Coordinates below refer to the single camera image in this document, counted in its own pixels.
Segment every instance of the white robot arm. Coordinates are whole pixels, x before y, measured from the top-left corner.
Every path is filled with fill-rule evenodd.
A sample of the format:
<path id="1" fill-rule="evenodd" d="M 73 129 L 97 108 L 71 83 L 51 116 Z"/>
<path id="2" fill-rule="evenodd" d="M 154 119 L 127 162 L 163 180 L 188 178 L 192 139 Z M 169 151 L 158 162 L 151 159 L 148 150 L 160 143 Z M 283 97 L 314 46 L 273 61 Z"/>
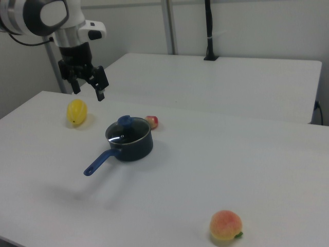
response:
<path id="1" fill-rule="evenodd" d="M 52 36 L 60 48 L 62 78 L 80 92 L 77 78 L 91 84 L 101 101 L 108 81 L 102 66 L 93 67 L 89 41 L 106 37 L 103 23 L 88 21 L 80 0 L 0 0 L 0 31 Z"/>

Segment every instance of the pot lid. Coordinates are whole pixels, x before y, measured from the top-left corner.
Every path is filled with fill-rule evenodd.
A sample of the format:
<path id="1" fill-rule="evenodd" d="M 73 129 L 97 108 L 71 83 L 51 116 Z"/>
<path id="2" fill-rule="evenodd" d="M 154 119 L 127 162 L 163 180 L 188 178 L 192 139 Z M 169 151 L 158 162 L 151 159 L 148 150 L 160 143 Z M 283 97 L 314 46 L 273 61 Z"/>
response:
<path id="1" fill-rule="evenodd" d="M 127 115 L 110 125 L 105 135 L 110 143 L 130 144 L 144 138 L 150 131 L 145 119 Z"/>

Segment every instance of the toy peach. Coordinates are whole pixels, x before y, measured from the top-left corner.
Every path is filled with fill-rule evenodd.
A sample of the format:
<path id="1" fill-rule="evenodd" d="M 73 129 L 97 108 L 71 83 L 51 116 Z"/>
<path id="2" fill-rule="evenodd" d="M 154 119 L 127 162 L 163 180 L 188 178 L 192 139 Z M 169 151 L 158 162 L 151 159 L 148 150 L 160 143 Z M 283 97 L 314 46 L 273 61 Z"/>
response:
<path id="1" fill-rule="evenodd" d="M 231 240 L 242 236 L 242 221 L 240 217 L 229 210 L 214 214 L 210 222 L 211 235 L 216 240 Z"/>

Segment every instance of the blue pot handle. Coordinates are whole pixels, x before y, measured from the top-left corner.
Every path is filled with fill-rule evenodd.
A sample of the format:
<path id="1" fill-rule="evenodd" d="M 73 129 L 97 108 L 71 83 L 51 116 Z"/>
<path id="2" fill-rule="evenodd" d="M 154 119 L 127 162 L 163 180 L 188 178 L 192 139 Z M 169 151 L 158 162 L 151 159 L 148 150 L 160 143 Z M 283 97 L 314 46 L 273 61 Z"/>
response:
<path id="1" fill-rule="evenodd" d="M 117 156 L 120 153 L 119 149 L 109 149 L 103 152 L 84 172 L 86 176 L 92 175 L 110 156 Z"/>

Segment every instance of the toy lemon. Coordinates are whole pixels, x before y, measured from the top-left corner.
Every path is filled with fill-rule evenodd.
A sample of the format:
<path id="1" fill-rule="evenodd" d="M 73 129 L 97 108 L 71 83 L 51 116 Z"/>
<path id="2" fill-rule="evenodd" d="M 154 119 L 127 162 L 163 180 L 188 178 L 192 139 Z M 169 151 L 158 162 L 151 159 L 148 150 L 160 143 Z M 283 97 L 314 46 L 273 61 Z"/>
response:
<path id="1" fill-rule="evenodd" d="M 71 101 L 67 106 L 66 118 L 74 125 L 81 124 L 87 116 L 87 105 L 81 99 Z"/>

